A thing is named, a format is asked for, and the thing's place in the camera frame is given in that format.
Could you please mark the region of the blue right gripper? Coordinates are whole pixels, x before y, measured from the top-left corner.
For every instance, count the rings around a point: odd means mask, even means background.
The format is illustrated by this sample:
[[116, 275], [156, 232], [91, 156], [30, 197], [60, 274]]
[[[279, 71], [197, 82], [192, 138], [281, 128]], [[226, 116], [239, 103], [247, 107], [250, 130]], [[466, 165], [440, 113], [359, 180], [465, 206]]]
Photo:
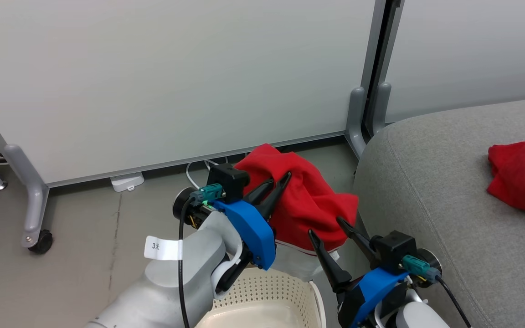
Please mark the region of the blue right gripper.
[[353, 282], [351, 274], [338, 265], [313, 229], [308, 230], [308, 236], [327, 280], [337, 295], [340, 326], [358, 328], [367, 321], [376, 306], [387, 297], [396, 284], [404, 281], [409, 273], [404, 271], [394, 275], [382, 268], [377, 268], [380, 260], [372, 249], [370, 240], [345, 218], [338, 216], [337, 223], [346, 237], [359, 247], [369, 262], [370, 268], [376, 268]]

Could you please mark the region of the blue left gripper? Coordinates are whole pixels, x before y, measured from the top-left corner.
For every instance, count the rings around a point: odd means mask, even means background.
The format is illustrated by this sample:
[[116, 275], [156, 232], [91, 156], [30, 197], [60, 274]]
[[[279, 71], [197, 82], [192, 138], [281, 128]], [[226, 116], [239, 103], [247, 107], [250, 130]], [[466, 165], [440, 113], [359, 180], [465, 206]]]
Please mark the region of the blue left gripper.
[[252, 254], [251, 262], [255, 266], [263, 270], [271, 267], [276, 258], [276, 247], [269, 220], [291, 177], [292, 173], [287, 171], [275, 183], [273, 178], [268, 178], [235, 203], [213, 201], [213, 208], [225, 214], [238, 234], [226, 243], [227, 252], [240, 256], [242, 251], [238, 247], [244, 244]]

